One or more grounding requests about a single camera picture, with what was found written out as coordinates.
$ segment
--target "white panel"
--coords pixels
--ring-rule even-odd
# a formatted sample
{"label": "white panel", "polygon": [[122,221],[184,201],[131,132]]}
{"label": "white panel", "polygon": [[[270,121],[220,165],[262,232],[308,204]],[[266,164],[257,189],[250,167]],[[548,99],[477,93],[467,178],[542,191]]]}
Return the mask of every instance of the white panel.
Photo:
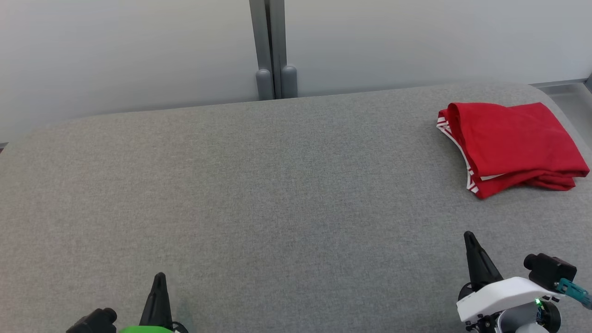
{"label": "white panel", "polygon": [[257,99],[247,0],[4,0],[0,142],[92,114]]}
{"label": "white panel", "polygon": [[298,95],[592,72],[590,0],[285,0]]}

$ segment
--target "gray fabric surface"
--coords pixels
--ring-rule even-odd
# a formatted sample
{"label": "gray fabric surface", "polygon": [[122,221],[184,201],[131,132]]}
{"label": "gray fabric surface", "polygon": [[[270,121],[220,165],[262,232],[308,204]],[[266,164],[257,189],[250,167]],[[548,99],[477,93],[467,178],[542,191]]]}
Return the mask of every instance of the gray fabric surface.
{"label": "gray fabric surface", "polygon": [[[114,114],[10,143],[2,330],[63,332],[106,306],[134,325],[163,270],[197,332],[464,332],[466,230],[505,277],[545,252],[592,288],[590,180],[477,199],[435,126],[453,101],[541,101],[574,133],[542,92],[477,83]],[[589,330],[559,308],[564,332]]]}

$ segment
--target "green plastic part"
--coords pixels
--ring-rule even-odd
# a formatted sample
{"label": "green plastic part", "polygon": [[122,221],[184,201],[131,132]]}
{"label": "green plastic part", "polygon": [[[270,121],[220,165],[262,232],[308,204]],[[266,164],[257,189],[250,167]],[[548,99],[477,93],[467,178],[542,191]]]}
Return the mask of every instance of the green plastic part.
{"label": "green plastic part", "polygon": [[160,326],[129,326],[119,331],[119,333],[171,333],[170,329]]}

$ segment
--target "red cloth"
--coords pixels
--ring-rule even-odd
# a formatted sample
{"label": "red cloth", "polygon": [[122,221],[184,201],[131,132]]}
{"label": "red cloth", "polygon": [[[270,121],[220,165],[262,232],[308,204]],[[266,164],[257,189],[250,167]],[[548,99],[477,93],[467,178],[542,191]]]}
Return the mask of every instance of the red cloth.
{"label": "red cloth", "polygon": [[460,148],[467,189],[481,199],[514,185],[567,191],[590,169],[570,135],[542,103],[503,107],[452,103],[436,125]]}

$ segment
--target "folded red garment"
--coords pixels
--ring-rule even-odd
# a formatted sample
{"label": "folded red garment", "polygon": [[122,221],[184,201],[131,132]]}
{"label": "folded red garment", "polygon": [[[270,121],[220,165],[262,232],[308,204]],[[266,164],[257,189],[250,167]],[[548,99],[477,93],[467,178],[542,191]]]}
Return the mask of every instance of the folded red garment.
{"label": "folded red garment", "polygon": [[466,188],[481,199],[510,186],[567,191],[590,169],[570,135],[542,103],[503,107],[452,103],[436,127],[465,158]]}

